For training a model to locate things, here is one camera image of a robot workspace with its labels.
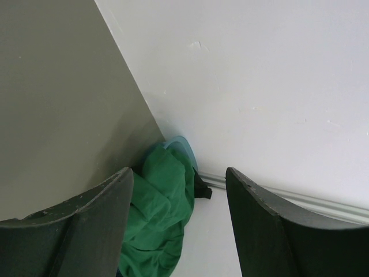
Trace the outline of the blue laundry basket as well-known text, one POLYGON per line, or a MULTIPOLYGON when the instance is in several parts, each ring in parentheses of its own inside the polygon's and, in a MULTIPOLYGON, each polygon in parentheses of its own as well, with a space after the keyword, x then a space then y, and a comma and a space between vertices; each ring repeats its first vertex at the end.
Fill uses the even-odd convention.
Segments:
POLYGON ((191 167, 196 174, 198 173, 197 160, 185 137, 175 136, 161 143, 161 146, 178 158, 188 169, 191 167))

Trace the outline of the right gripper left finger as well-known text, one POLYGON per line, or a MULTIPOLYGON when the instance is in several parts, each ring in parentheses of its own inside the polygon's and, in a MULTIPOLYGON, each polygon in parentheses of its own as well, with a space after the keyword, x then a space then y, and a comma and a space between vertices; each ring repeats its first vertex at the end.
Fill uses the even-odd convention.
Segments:
POLYGON ((133 191, 126 167, 60 204, 1 222, 1 276, 115 276, 133 191))

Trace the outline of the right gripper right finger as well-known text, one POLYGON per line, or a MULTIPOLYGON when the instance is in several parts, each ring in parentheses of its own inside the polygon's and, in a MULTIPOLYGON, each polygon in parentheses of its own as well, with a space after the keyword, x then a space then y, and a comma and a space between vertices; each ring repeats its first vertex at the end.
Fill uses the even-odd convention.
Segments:
POLYGON ((304 209, 235 168, 226 191, 243 276, 368 276, 368 227, 304 209))

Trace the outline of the right aluminium frame rail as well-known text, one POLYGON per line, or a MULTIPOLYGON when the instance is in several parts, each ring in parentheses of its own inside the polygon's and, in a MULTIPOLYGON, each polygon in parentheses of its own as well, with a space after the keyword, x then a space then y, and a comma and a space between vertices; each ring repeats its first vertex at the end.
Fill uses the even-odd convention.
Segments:
MULTIPOLYGON (((203 181, 205 181, 210 187, 215 189, 215 203, 213 204, 213 208, 216 211, 224 213, 226 218, 230 218, 227 203, 227 193, 225 191, 225 177, 209 173, 200 173, 199 175, 203 181)), ((361 224, 365 226, 368 225, 367 209, 358 208, 346 204, 340 204, 316 197, 305 196, 303 194, 271 188, 268 186, 264 186, 263 188, 293 204, 296 204, 316 214, 320 214, 344 222, 361 224)))

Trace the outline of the green t shirt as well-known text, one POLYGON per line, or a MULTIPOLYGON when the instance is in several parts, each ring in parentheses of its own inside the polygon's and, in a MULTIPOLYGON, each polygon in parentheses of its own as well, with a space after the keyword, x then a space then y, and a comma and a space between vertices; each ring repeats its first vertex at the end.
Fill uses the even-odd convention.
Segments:
POLYGON ((133 177, 118 270, 123 276, 170 276, 194 210, 195 171, 186 155, 160 145, 133 177))

